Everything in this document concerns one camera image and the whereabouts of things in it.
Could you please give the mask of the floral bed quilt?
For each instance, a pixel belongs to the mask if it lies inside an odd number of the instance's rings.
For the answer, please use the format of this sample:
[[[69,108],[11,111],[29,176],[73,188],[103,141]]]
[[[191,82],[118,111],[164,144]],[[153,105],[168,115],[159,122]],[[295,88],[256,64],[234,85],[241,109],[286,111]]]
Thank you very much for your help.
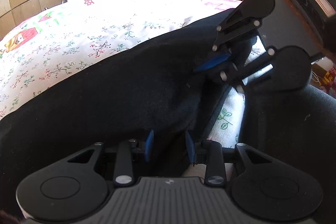
[[[78,0],[23,22],[1,45],[1,120],[108,57],[220,12],[236,0]]]

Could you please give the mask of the black pants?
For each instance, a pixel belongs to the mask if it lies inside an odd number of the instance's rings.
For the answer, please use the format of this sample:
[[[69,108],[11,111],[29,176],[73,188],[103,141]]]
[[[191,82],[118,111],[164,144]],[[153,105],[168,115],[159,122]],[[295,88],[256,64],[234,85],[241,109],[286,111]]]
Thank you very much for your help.
[[[154,171],[187,168],[184,133],[207,137],[230,87],[218,73],[192,86],[228,15],[220,12],[91,65],[1,120],[1,209],[21,216],[15,192],[29,174],[94,142],[118,144],[154,131]],[[240,141],[315,177],[314,217],[335,223],[335,99],[313,86],[246,96]]]

